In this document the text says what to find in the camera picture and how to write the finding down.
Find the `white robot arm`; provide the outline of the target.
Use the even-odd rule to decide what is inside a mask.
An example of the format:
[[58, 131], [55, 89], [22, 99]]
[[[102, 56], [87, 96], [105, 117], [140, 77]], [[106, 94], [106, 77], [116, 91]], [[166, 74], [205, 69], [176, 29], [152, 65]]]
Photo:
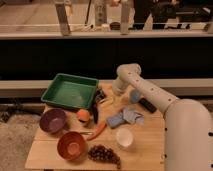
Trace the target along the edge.
[[143, 79], [139, 64], [117, 68], [113, 93], [131, 85], [151, 102], [165, 120], [164, 171], [213, 171], [213, 115], [200, 102], [180, 99]]

